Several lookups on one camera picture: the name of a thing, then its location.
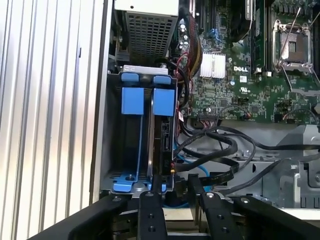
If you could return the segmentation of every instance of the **power supply fan grille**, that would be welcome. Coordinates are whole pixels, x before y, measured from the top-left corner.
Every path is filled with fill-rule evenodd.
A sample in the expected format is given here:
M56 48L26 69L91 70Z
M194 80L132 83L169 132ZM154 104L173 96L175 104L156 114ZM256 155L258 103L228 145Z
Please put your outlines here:
M166 56L177 17L127 12L126 22L133 62L149 62Z

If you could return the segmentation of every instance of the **wire bundle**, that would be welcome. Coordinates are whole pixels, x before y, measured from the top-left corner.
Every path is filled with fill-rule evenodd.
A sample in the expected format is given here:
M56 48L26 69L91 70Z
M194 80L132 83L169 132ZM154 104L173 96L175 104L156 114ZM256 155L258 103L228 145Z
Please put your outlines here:
M246 161L244 162L244 164L241 167L239 167L238 169L235 168L231 171L233 174L243 170L252 161L252 159L255 156L257 147L261 148L263 150L267 150L267 151L282 151L282 150L303 150L303 151L304 150L319 150L320 151L320 145L313 145L313 144L288 144L288 145L278 145L278 146L267 146L267 145L264 145L260 142L255 141L254 139L252 139L251 137L249 137L248 135L244 134L243 132L241 132L239 130L236 130L231 127L226 127L226 126L215 126L215 127L212 127L209 129L203 129L203 130L191 130L191 129L187 128L187 126L184 122L182 122L180 124L181 130L183 132L185 132L190 137L187 140L185 140L183 143L177 145L177 148L174 151L174 156L176 157L180 151L184 151L186 154L191 155L191 156L198 158L198 159L190 164L175 163L174 167L175 167L176 172L190 171L193 168L199 167L203 163L206 163L208 161L213 161L213 162L217 162L217 163L230 165L226 161L226 159L228 159L228 158L224 158L224 157L230 156L238 150L237 143L232 138L229 138L232 136L241 137L253 145L253 151L250 154L250 156L246 159ZM222 131L229 132L229 133L220 134L220 133L215 132L217 130L222 130ZM202 154L202 153L195 152L195 151L192 151L187 148L187 145L193 143L194 141L196 141L197 139L199 139L203 136L207 136L207 137L210 137L210 138L215 139L217 141L221 141L225 144L228 144L229 147L226 149L214 151L213 153L210 153L210 154ZM295 159L295 157L293 156L293 157L290 157L290 159L300 161L301 163L308 163L310 161L320 159L320 153L310 155L310 156L299 157L297 159ZM260 180L264 175L269 173L272 169L274 169L282 161L283 161L283 159L280 159L280 160L277 160L274 163L270 164L268 167L266 167L262 172L257 174L250 181L245 182L243 184L240 184L238 186L232 187L230 189L221 190L220 192L224 195L228 195L228 194L234 193L236 191L239 191L241 189L247 188L247 187L255 184L258 180ZM221 177L221 178L217 178L217 180L220 180L220 181L217 181L217 184L222 184L225 182L224 180L226 180L226 178Z

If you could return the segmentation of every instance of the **blue plastic tab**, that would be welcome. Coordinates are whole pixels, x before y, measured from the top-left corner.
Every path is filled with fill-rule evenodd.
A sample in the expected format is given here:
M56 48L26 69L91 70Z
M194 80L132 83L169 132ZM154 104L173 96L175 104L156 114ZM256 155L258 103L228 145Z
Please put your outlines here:
M122 114L143 115L144 114L144 89L141 87L122 88Z
M151 183L148 183L148 190L151 191ZM164 193L167 190L167 185L162 183L161 191Z
M169 76L154 76L153 82L155 84L171 84L171 77L169 77Z
M137 182L136 175L127 172L122 173L120 177L116 177L114 181L113 190L123 193L131 192L132 185Z
M153 90L153 114L172 117L174 110L175 90L155 88Z
M122 82L139 82L139 75L132 72L124 72L121 74Z

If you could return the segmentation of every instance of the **dell logo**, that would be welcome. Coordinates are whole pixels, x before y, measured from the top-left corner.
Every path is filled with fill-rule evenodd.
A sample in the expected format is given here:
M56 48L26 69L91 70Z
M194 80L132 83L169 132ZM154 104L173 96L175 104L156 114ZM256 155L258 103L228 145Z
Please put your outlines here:
M248 69L246 67L243 67L243 66L234 66L233 70L235 72L243 72L243 73L247 73L248 72Z

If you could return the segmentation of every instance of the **heatsink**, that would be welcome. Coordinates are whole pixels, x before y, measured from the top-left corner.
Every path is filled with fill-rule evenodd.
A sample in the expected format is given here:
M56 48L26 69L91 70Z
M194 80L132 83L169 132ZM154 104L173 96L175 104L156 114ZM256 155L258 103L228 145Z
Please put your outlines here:
M223 79L226 77L226 55L215 52L204 52L200 67L200 77Z
M179 0L117 0L114 8L125 12L130 61L145 64L164 58L179 15Z

